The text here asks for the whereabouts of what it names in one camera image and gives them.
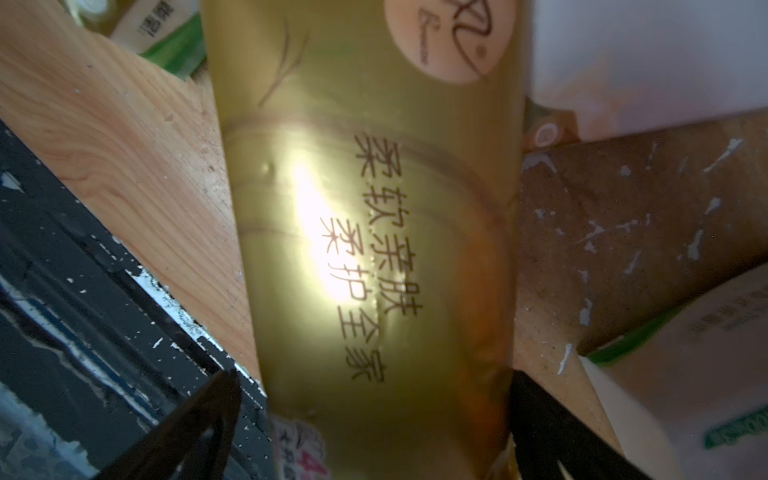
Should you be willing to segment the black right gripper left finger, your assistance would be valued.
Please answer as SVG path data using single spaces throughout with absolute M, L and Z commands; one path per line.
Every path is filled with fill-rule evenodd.
M 241 398 L 237 372 L 217 372 L 200 390 L 96 477 L 223 478 L 239 418 Z

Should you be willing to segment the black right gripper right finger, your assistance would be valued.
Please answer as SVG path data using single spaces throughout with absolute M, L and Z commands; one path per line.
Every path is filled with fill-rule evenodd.
M 508 428 L 524 479 L 647 477 L 520 370 L 512 375 Z

